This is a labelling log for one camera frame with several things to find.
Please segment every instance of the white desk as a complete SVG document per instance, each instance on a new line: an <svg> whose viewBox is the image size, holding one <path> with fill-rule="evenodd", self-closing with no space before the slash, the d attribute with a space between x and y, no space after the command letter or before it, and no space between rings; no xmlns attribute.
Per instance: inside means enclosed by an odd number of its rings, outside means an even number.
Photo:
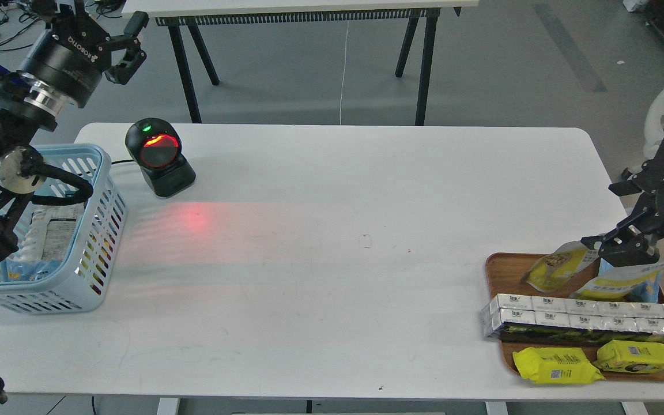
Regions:
<svg viewBox="0 0 664 415"><path fill-rule="evenodd" d="M129 124L78 142L127 158ZM104 304L0 307L10 392L173 397L656 400L664 383L545 388L484 341L485 258L624 218L578 129L179 124L192 187L139 168Z"/></svg>
<svg viewBox="0 0 664 415"><path fill-rule="evenodd" d="M336 10L424 9L476 6L479 0L127 0L122 15L136 11L151 17L205 14L290 13Z"/></svg>
<svg viewBox="0 0 664 415"><path fill-rule="evenodd" d="M131 16L136 11L146 12L156 18L158 26L168 27L179 69L181 84L192 123L201 123L196 92L186 58L186 50L180 26L187 26L193 42L213 85L219 84L219 76L201 37L201 24L248 24L297 21L345 21L378 18L408 18L401 52L399 52L395 76L401 78L409 57L419 18L426 18L422 63L419 72L419 92L414 125L423 126L429 95L429 78L432 72L432 55L435 49L435 33L440 9L453 7L456 14L463 6L476 6L478 0L191 0L166 2L164 0L129 0L122 15Z"/></svg>

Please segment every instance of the plastic basket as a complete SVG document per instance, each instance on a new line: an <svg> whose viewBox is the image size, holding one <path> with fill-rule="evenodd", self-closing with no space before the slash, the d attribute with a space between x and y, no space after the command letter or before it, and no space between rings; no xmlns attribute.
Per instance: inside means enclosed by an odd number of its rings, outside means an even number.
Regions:
<svg viewBox="0 0 664 415"><path fill-rule="evenodd" d="M32 315L93 310L104 300L127 218L125 201L109 176L111 159L91 144L42 145L37 150L48 164L90 181L94 196L87 201L66 258L55 271L36 281L8 281L5 262L0 263L0 305ZM37 194L62 197L73 190L47 179ZM33 210L28 205L15 227L20 244Z"/></svg>

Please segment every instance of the wooden tray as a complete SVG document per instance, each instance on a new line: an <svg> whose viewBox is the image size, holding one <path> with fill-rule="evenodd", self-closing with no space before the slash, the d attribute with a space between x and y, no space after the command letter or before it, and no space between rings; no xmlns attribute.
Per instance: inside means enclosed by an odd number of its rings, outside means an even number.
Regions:
<svg viewBox="0 0 664 415"><path fill-rule="evenodd" d="M535 261L545 256L545 254L530 253L495 253L488 257L485 262L485 274L488 280L488 292L490 297L496 294L523 294L523 295L548 295L550 297L562 297L566 299L575 290L587 283L591 278L598 275L598 261L574 275L559 290L549 293L541 293L527 283L522 283L522 276L529 270ZM664 303L664 294L659 292L659 302ZM514 365L512 352L520 352L527 347L560 347L554 344L527 344L527 342L500 342L501 354L504 362L514 373L518 375ZM583 346L583 352L586 357L593 361L596 359L597 346ZM657 373L621 373L612 371L602 371L606 380L632 380L632 381L652 381L664 382L664 371Z"/></svg>

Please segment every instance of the table leg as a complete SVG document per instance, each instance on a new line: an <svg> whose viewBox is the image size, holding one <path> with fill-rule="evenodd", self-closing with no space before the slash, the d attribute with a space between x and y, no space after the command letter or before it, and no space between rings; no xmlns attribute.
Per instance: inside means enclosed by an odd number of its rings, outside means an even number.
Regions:
<svg viewBox="0 0 664 415"><path fill-rule="evenodd" d="M201 37L198 26L189 26L189 32L191 33L191 37L193 37L196 50L198 50L198 55L201 57L203 67L206 68L206 74L209 75L212 85L219 85L217 71L214 70L214 63L212 63L212 59L209 56L209 51L206 50L206 44L203 42L203 37Z"/></svg>
<svg viewBox="0 0 664 415"><path fill-rule="evenodd" d="M176 65L179 67L181 84L184 87L184 95L186 95L186 103L189 107L189 115L191 116L191 121L192 123L200 124L201 115L198 111L198 103L196 102L196 93L194 92L193 89L191 72L189 71L189 63L186 59L184 40L181 38L181 29L178 26L169 26L168 33L171 35L171 43L173 44L173 53L176 55Z"/></svg>
<svg viewBox="0 0 664 415"><path fill-rule="evenodd" d="M422 68L419 75L419 95L417 96L417 115L415 126L424 125L429 94L429 76L432 74L432 53L435 50L435 32L437 32L437 13L427 13L427 25L424 27L424 50L422 50Z"/></svg>
<svg viewBox="0 0 664 415"><path fill-rule="evenodd" d="M647 415L647 408L642 402L622 402L621 407L626 415Z"/></svg>
<svg viewBox="0 0 664 415"><path fill-rule="evenodd" d="M485 412L488 415L509 415L506 402L486 402Z"/></svg>
<svg viewBox="0 0 664 415"><path fill-rule="evenodd" d="M409 50L412 49L414 33L417 31L417 23L419 23L419 17L409 18L409 23L406 26L406 33L403 35L401 52L398 54L398 63L396 64L396 78L401 78L401 76L403 76L403 68L406 66L406 59L409 57Z"/></svg>
<svg viewBox="0 0 664 415"><path fill-rule="evenodd" d="M181 399L179 398L160 398L157 415L177 415L179 405L181 405Z"/></svg>

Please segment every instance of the gray floor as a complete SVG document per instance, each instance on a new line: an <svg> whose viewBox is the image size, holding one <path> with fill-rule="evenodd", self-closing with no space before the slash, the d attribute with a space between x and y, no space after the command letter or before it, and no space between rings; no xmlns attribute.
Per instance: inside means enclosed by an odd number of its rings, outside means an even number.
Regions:
<svg viewBox="0 0 664 415"><path fill-rule="evenodd" d="M553 16L547 26L545 16ZM99 21L113 34L126 23ZM201 27L220 86L209 84L184 31L203 121L411 125L423 30L417 32L404 77L397 79L393 70L405 26L405 21L351 21ZM0 32L13 34L19 28L13 18ZM40 31L41 24L7 46L26 45ZM148 62L132 82L116 86L103 81L85 108L63 110L56 131L40 131L34 143L72 142L79 129L92 122L131 122L145 116L189 122L167 30L151 22L143 37ZM24 50L0 53L0 63L15 69L25 54ZM591 87L587 79L599 80L603 89ZM443 11L431 85L427 125L578 127L591 135L607 173L617 179L625 167L643 161L645 115L664 87L664 44L642 16L627 13L621 0L481 0L459 18L451 9ZM664 241L661 250L664 253ZM59 399L15 396L0 406L0 414L47 413ZM100 414L151 413L156 405L152 397L97 399ZM303 400L193 399L182 405L181 413L304 409ZM648 409L664 413L664 404L648 404ZM315 401L314 405L315 412L325 413L393 410L485 413L478 402ZM509 411L622 413L620 405L611 402L513 403ZM66 397L52 412L58 413L90 413L90 397Z"/></svg>

